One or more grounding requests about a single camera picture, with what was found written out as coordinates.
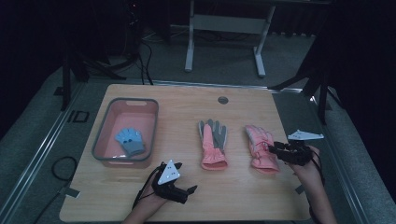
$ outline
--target white metal frame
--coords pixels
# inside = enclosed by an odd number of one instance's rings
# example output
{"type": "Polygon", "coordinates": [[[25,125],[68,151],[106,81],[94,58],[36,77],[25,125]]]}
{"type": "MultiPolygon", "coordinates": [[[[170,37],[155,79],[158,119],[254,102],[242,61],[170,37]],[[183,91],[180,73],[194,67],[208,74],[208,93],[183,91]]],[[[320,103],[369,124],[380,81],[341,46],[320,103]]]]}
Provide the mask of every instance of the white metal frame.
{"type": "Polygon", "coordinates": [[[190,0],[189,45],[187,48],[185,71],[192,71],[192,60],[194,54],[193,37],[194,30],[196,29],[261,35],[259,45],[253,48],[253,54],[256,61],[258,75],[260,77],[265,77],[265,69],[262,62],[262,46],[264,45],[265,37],[268,35],[268,29],[270,28],[275,8],[275,6],[270,7],[266,20],[200,15],[194,14],[194,0],[190,0]]]}

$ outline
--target white tag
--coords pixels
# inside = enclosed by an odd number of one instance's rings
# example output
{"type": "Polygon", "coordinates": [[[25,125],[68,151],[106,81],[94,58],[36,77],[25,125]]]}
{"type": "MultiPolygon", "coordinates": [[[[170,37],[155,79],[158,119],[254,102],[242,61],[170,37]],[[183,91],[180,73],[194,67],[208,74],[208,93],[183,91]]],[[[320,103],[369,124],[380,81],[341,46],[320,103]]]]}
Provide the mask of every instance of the white tag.
{"type": "Polygon", "coordinates": [[[288,138],[291,139],[291,140],[309,140],[309,139],[324,138],[324,136],[323,136],[323,134],[306,133],[306,132],[302,132],[300,130],[297,130],[297,132],[292,133],[291,135],[289,135],[288,138]]]}
{"type": "Polygon", "coordinates": [[[160,179],[158,180],[158,185],[178,179],[179,177],[180,174],[178,173],[175,164],[173,163],[172,160],[170,160],[168,164],[166,164],[166,167],[163,170],[163,174],[160,176],[160,179]]]}

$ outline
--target wooden table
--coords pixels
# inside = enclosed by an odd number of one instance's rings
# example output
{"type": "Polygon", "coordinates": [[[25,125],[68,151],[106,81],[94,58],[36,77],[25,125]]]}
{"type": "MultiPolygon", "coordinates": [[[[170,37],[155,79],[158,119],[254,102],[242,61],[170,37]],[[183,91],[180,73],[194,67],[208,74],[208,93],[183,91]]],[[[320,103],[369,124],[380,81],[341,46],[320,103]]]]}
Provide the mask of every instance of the wooden table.
{"type": "Polygon", "coordinates": [[[198,185],[185,204],[169,202],[150,221],[302,220],[308,219],[305,194],[292,170],[279,161],[281,172],[263,175],[250,165],[244,126],[255,124],[286,142],[271,92],[261,89],[110,85],[82,153],[60,218],[75,221],[121,221],[131,211],[137,192],[162,161],[182,162],[176,186],[198,185]],[[229,103],[220,104],[225,96],[229,103]],[[146,169],[107,168],[92,156],[92,145],[108,103],[117,97],[152,98],[160,106],[152,163],[146,169]],[[199,120],[218,119],[228,127],[224,171],[201,168],[199,120]]]}

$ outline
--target blue glove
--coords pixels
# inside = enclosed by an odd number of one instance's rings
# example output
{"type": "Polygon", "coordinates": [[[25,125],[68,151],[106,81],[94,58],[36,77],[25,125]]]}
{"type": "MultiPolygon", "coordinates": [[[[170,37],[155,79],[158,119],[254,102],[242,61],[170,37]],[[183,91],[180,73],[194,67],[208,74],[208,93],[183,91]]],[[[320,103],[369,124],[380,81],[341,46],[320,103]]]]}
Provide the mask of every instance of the blue glove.
{"type": "Polygon", "coordinates": [[[120,142],[127,157],[132,157],[145,152],[142,135],[139,131],[133,128],[122,129],[116,135],[116,140],[120,142]]]}

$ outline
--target glove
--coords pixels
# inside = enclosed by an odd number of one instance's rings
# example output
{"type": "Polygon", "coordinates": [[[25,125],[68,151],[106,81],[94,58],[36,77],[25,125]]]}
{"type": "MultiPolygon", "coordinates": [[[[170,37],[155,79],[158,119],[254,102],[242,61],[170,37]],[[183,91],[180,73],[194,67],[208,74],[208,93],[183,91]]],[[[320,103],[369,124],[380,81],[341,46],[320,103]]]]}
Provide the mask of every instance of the glove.
{"type": "Polygon", "coordinates": [[[250,153],[253,156],[251,165],[263,174],[278,173],[276,154],[269,151],[269,146],[274,145],[272,134],[254,125],[246,125],[246,131],[249,137],[250,153]]]}
{"type": "Polygon", "coordinates": [[[116,135],[116,140],[120,142],[127,157],[139,155],[145,151],[141,133],[133,128],[122,129],[116,135]]]}
{"type": "Polygon", "coordinates": [[[201,136],[204,157],[201,162],[202,168],[206,170],[224,170],[227,168],[227,160],[224,154],[224,146],[227,140],[227,127],[213,122],[212,119],[204,124],[198,123],[199,134],[201,136]]]}

